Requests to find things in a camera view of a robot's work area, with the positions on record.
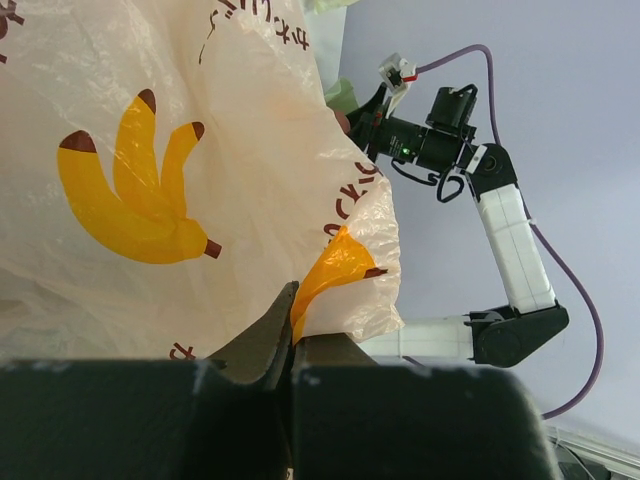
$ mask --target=banana print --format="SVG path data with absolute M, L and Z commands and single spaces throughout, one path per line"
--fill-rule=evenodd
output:
M 330 288 L 380 277 L 387 272 L 376 266 L 367 248 L 342 226 L 298 288 L 291 307 L 294 345 L 304 334 L 307 308 L 314 298 Z
M 161 181 L 156 168 L 155 97 L 143 90 L 120 122 L 113 161 L 117 195 L 111 190 L 89 133 L 79 130 L 58 148 L 58 172 L 75 217 L 109 250 L 131 260 L 170 264 L 218 258 L 222 247 L 187 218 L 182 168 L 204 135 L 204 125 L 176 129 L 164 157 Z

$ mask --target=white wall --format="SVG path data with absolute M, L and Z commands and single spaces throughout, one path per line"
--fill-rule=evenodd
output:
M 307 29 L 313 39 L 313 54 L 318 64 L 322 88 L 326 92 L 338 81 L 346 7 L 322 15 L 315 13 L 313 0 L 299 0 L 304 9 Z
M 607 351 L 593 393 L 557 424 L 640 450 L 640 2 L 362 0 L 350 7 L 341 74 L 359 100 L 398 51 L 419 64 L 472 43 L 496 62 L 498 127 L 538 223 L 591 292 Z M 474 82 L 478 141 L 491 141 L 486 67 L 479 53 L 427 73 L 397 116 L 423 122 L 441 86 Z M 468 197 L 449 205 L 435 191 L 379 164 L 394 187 L 400 224 L 405 319 L 501 305 L 504 291 Z M 571 325 L 515 373 L 542 410 L 587 378 L 594 331 L 577 292 L 548 255 L 548 273 Z

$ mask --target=plastic bag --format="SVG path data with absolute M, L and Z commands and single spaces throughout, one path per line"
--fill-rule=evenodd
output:
M 297 339 L 401 326 L 390 186 L 326 108 L 298 3 L 8 8 L 0 355 L 205 357 L 302 279 Z
M 324 101 L 329 108 L 345 114 L 358 109 L 358 101 L 353 91 L 353 85 L 348 78 L 339 78 L 338 81 L 325 92 Z
M 312 1 L 316 13 L 324 13 L 340 7 L 348 7 L 358 0 L 307 0 Z

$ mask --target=black cable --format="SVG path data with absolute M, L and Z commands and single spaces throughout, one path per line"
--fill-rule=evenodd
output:
M 456 164 L 453 163 L 449 168 L 447 168 L 444 172 L 442 172 L 442 176 L 438 181 L 438 187 L 436 189 L 436 198 L 440 203 L 449 203 L 451 200 L 458 198 L 462 192 L 464 191 L 464 180 L 460 177 L 449 177 L 449 173 L 453 170 Z M 458 190 L 447 197 L 443 197 L 444 185 L 449 182 L 454 182 L 458 184 Z
M 422 178 L 419 178 L 419 177 L 416 177 L 414 175 L 411 175 L 410 173 L 407 173 L 404 170 L 402 170 L 400 167 L 398 167 L 398 165 L 404 165 L 404 162 L 398 160 L 397 158 L 392 158 L 391 159 L 391 166 L 400 175 L 402 175 L 405 178 L 408 178 L 409 180 L 413 180 L 414 182 L 418 182 L 421 185 L 427 185 L 429 187 L 433 187 L 433 182 L 430 182 L 429 180 L 424 180 Z

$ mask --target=white connector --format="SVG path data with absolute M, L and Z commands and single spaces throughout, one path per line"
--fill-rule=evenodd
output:
M 411 88 L 411 82 L 405 79 L 415 78 L 416 64 L 409 63 L 407 59 L 394 53 L 380 64 L 378 71 L 391 92 L 391 103 L 387 110 L 387 118 L 389 118 Z

